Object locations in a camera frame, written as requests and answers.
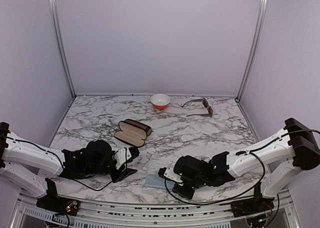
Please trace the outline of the light blue cleaning cloth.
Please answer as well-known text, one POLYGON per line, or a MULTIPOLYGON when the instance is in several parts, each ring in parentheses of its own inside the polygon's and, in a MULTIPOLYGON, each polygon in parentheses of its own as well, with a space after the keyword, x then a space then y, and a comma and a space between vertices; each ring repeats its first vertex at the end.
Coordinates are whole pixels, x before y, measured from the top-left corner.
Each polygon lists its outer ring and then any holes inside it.
POLYGON ((144 188, 165 189, 165 180, 157 174, 148 174, 145 178, 144 188))

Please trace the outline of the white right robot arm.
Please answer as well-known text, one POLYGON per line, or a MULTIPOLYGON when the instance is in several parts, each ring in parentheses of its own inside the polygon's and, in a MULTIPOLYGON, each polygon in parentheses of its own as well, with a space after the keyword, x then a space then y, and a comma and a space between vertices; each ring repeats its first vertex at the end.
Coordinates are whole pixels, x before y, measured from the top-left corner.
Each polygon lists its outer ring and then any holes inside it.
POLYGON ((225 183, 266 165, 280 161, 270 176, 262 175, 258 182, 260 192, 248 200, 247 207, 258 212, 273 199, 295 176, 320 164, 320 148, 309 129, 294 118, 285 121, 285 127, 272 136, 236 151, 225 151, 210 161, 190 155, 180 157, 173 168, 167 168, 164 178, 175 183, 173 192, 192 199, 196 189, 219 187, 225 183))

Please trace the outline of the black woven glasses case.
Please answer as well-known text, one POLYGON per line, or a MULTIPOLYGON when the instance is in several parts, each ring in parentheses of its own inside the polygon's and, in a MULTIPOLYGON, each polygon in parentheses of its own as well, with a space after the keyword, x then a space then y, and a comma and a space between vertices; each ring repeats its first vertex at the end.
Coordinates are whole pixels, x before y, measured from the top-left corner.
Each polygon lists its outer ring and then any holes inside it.
POLYGON ((144 146, 145 139, 147 138, 147 134, 144 130, 125 123, 124 120, 118 123, 118 130, 113 136, 116 139, 137 148, 144 146))

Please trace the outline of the brown translucent sunglasses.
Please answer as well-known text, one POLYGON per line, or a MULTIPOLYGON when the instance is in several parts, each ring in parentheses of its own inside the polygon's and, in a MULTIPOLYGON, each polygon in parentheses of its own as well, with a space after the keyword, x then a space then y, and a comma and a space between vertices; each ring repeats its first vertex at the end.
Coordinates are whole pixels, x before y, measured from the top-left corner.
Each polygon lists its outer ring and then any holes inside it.
POLYGON ((213 108, 210 106, 209 102, 204 97, 188 100, 181 107, 184 108, 185 106, 192 103, 201 103, 202 107, 206 110, 206 113, 192 113, 192 114, 188 114, 187 117, 199 116, 199 117, 211 118, 213 116, 214 114, 213 108))

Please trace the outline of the brown striped glasses case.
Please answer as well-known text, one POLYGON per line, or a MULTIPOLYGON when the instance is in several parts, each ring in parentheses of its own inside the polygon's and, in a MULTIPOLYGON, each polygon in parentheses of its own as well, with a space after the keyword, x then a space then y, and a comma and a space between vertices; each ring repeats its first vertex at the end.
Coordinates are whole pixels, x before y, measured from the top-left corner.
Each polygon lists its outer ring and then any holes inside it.
POLYGON ((130 124, 131 126, 137 127, 139 129, 142 129, 146 132, 146 135, 149 136, 152 133, 152 128, 149 125, 146 125, 144 123, 141 123, 139 121, 133 120, 133 119, 125 119, 125 123, 130 124))

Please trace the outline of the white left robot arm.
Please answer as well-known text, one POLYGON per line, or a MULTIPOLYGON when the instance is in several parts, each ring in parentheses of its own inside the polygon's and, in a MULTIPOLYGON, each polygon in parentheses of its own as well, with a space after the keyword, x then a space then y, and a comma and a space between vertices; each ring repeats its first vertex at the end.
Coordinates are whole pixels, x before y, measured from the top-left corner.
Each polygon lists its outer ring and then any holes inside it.
POLYGON ((73 200, 59 196, 53 180, 34 174, 26 166, 77 183, 107 175, 112 183, 117 183, 136 173, 135 169, 128 168, 128 163, 139 156, 137 147, 114 151, 106 141, 96 140, 79 150, 56 150, 22 139, 10 132, 9 126, 6 122, 0 124, 0 174, 33 194, 37 205, 46 209, 68 209, 73 200))

